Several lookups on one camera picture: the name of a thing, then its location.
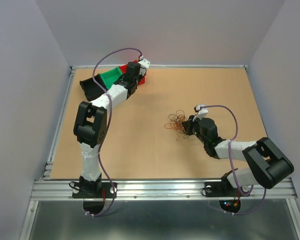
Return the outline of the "red plastic bin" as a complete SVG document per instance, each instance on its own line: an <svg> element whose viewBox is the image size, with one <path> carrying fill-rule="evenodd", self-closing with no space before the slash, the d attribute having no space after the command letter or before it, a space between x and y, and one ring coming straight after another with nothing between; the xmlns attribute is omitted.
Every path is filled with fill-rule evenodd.
<svg viewBox="0 0 300 240"><path fill-rule="evenodd" d="M142 85L145 83L145 75L147 74L147 69L142 68L138 62L131 61L128 64L121 65L119 68L124 76L135 77L137 79L137 84Z"/></svg>

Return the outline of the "green plastic bin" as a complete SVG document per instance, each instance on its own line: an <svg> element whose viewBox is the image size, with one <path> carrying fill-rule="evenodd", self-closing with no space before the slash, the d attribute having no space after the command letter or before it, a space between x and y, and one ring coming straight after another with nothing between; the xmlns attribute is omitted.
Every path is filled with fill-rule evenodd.
<svg viewBox="0 0 300 240"><path fill-rule="evenodd" d="M113 68L112 70L100 73L99 76L104 83L104 86L107 90L123 75L119 67Z"/></svg>

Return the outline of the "black plastic bin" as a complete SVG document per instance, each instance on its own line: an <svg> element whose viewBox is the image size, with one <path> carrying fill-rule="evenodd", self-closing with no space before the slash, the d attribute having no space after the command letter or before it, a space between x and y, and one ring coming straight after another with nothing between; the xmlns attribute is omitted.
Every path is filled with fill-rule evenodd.
<svg viewBox="0 0 300 240"><path fill-rule="evenodd" d="M92 77L79 82L84 95L89 102L96 100L98 97L108 91L101 74L95 75L94 78L98 84L94 82Z"/></svg>

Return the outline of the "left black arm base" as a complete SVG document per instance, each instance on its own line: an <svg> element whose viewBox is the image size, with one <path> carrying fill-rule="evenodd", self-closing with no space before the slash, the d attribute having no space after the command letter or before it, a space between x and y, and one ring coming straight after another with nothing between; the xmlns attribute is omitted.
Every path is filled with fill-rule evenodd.
<svg viewBox="0 0 300 240"><path fill-rule="evenodd" d="M74 199L109 199L117 197L110 182L99 182L92 186L87 186L79 182L70 181L68 185L72 189L72 198Z"/></svg>

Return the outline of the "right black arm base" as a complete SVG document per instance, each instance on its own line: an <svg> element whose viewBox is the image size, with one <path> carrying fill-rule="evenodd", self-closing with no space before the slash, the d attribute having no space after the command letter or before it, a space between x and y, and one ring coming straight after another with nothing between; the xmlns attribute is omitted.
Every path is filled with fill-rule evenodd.
<svg viewBox="0 0 300 240"><path fill-rule="evenodd" d="M235 197L239 190L228 181L207 181L200 190L202 196L207 198Z"/></svg>

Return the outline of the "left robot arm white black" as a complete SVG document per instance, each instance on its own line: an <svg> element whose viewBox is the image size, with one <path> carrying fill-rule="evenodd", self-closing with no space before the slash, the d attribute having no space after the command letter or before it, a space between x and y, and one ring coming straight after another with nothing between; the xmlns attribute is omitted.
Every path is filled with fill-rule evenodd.
<svg viewBox="0 0 300 240"><path fill-rule="evenodd" d="M74 199L104 196L99 156L109 128L107 120L115 106L135 93L149 67L150 61L145 58L129 62L126 71L116 78L105 93L95 100L79 104L73 133L80 144L82 171L78 182L69 183Z"/></svg>

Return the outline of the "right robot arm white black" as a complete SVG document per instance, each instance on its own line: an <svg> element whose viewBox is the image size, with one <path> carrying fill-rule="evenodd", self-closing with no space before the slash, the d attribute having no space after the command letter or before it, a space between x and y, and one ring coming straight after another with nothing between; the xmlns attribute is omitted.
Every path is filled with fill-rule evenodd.
<svg viewBox="0 0 300 240"><path fill-rule="evenodd" d="M233 168L220 181L207 183L204 187L208 197L230 196L245 186L260 185L272 189L294 172L294 165L283 152L268 138L242 142L223 139L211 118L190 116L182 122L187 136L196 136L203 144L208 156L214 159L244 161L247 168Z"/></svg>

